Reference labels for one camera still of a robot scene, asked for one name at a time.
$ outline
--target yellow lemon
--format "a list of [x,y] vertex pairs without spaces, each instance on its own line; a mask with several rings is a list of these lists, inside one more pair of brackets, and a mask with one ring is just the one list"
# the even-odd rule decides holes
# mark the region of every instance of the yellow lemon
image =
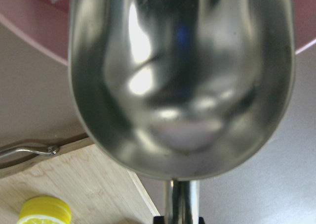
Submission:
[[54,197],[36,197],[26,201],[16,224],[70,224],[69,206]]

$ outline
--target metal utensil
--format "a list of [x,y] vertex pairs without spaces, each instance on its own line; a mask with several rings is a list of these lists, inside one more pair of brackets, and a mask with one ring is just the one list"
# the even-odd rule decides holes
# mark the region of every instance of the metal utensil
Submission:
[[252,156],[293,83],[291,0],[72,0],[70,81],[88,134],[171,180],[168,224],[198,223],[196,179]]

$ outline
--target stainless steel scoop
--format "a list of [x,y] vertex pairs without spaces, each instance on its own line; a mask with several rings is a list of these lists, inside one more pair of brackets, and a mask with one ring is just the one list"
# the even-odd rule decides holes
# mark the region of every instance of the stainless steel scoop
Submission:
[[197,223],[189,180],[238,166],[271,136],[290,98],[293,48],[291,0],[71,3],[81,121],[120,164],[172,180],[168,224]]

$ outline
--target metal scoop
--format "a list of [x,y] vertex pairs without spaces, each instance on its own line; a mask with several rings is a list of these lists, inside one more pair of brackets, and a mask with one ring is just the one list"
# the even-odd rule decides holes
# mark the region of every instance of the metal scoop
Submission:
[[240,165],[271,136],[290,98],[293,49],[291,0],[71,3],[81,121],[120,164],[171,180],[167,224],[198,223],[192,180]]

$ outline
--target lemon half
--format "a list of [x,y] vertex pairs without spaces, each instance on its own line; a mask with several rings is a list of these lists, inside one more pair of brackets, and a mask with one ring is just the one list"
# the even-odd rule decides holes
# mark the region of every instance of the lemon half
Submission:
[[69,206],[54,197],[36,197],[26,201],[16,224],[70,224]]

